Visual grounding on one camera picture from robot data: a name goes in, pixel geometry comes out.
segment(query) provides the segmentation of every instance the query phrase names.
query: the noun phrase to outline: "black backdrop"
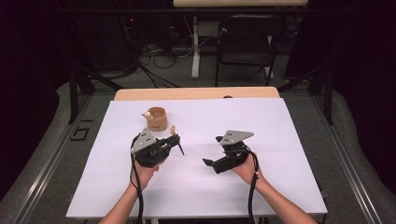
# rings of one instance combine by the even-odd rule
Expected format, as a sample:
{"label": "black backdrop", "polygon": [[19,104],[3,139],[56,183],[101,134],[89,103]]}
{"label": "black backdrop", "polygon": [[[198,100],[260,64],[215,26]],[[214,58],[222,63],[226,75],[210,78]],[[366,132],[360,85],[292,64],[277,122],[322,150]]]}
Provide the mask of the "black backdrop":
{"label": "black backdrop", "polygon": [[334,88],[347,100],[361,149],[396,193],[396,5],[390,0],[311,0],[309,7],[350,7],[356,13],[351,20],[304,19],[285,77],[302,76],[334,56]]}
{"label": "black backdrop", "polygon": [[67,64],[40,16],[34,2],[0,2],[0,199],[48,129],[56,89],[67,82]]}

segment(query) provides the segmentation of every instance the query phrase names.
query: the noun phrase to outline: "white table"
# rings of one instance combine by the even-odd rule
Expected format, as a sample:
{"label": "white table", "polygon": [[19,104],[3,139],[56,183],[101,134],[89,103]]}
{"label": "white table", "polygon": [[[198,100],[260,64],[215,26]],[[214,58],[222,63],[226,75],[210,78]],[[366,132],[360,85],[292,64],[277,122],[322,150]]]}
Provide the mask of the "white table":
{"label": "white table", "polygon": [[[304,7],[308,0],[174,0],[174,7]],[[194,54],[191,78],[199,77],[198,20],[193,17]]]}
{"label": "white table", "polygon": [[[204,100],[186,100],[200,98],[199,92]],[[135,101],[125,101],[134,93]],[[219,95],[260,98],[208,99]],[[144,217],[248,216],[249,186],[234,172],[217,175],[202,161],[224,156],[215,137],[227,130],[254,132],[244,142],[256,152],[274,187],[309,214],[327,213],[289,111],[276,95],[275,88],[131,90],[117,95],[106,112],[66,216],[101,218],[116,203],[129,181],[132,139],[146,127],[141,114],[153,106],[164,107],[169,122],[167,131],[154,136],[169,136],[169,128],[175,124],[185,156],[173,148],[151,179],[143,195]],[[172,96],[181,100],[162,100]],[[138,203],[131,217],[137,212]],[[271,216],[275,212],[255,193],[253,214]]]}

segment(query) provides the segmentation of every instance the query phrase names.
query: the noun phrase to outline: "gray mount plate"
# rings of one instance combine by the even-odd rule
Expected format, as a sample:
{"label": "gray mount plate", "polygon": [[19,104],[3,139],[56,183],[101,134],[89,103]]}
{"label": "gray mount plate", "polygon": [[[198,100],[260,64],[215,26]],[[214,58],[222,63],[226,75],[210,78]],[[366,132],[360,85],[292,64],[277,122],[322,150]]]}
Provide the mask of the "gray mount plate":
{"label": "gray mount plate", "polygon": [[253,135],[254,133],[229,130],[227,131],[227,133],[224,134],[223,138],[220,141],[220,144],[222,146],[233,145]]}
{"label": "gray mount plate", "polygon": [[143,129],[142,133],[139,134],[139,137],[134,142],[134,145],[131,148],[131,153],[136,153],[145,147],[149,147],[154,144],[157,140],[152,135],[152,133],[147,129]]}

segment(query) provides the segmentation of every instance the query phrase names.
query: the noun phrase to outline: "brown cup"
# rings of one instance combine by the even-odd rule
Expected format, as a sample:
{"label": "brown cup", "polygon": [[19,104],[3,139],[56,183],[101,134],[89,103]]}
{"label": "brown cup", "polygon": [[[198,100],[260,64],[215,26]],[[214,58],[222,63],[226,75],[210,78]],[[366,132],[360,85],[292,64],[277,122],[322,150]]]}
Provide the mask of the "brown cup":
{"label": "brown cup", "polygon": [[154,132],[165,130],[168,125],[165,109],[155,106],[148,111],[152,115],[152,118],[148,119],[148,129]]}

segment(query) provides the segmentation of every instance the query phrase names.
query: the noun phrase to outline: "wooden table edge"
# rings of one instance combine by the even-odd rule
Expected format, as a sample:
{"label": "wooden table edge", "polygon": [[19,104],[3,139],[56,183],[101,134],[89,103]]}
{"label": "wooden table edge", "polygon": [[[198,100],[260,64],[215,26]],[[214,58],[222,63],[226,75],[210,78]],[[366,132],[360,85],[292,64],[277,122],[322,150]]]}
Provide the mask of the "wooden table edge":
{"label": "wooden table edge", "polygon": [[145,100],[196,100],[233,98],[280,98],[275,87],[209,87],[166,89],[122,89],[117,91],[115,101]]}

